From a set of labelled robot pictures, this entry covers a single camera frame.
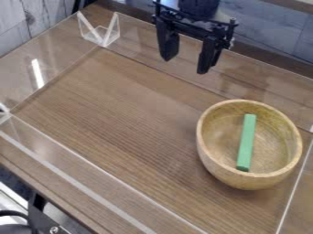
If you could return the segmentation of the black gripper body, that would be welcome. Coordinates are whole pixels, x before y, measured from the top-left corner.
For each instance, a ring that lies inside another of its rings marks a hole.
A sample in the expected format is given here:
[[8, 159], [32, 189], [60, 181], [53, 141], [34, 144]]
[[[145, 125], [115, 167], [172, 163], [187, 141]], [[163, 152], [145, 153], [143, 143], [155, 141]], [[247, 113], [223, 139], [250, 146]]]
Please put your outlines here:
[[232, 46], [238, 22], [222, 13], [220, 0], [152, 0], [152, 3], [153, 20], [167, 21], [188, 37], [212, 36], [222, 48]]

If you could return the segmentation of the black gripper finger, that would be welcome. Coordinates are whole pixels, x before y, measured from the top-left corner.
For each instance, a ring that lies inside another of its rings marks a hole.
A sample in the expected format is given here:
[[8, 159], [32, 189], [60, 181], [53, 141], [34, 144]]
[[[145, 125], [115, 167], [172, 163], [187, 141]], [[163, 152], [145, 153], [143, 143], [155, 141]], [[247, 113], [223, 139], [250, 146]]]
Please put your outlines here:
[[160, 18], [156, 19], [155, 26], [160, 56], [168, 61], [178, 54], [179, 35], [172, 24]]
[[210, 68], [216, 63], [216, 56], [220, 52], [220, 43], [219, 40], [207, 36], [203, 39], [202, 51], [199, 53], [198, 65], [196, 65], [196, 73], [206, 74]]

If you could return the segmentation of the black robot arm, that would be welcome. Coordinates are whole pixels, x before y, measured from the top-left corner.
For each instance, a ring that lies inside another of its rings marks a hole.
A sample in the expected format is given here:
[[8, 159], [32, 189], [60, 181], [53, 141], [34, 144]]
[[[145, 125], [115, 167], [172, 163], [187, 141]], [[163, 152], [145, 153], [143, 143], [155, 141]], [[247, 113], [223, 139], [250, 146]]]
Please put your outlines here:
[[164, 61], [179, 52], [179, 35], [202, 42], [196, 73], [206, 74], [218, 63], [220, 53], [234, 46], [236, 20], [219, 10], [220, 0], [152, 0], [159, 53]]

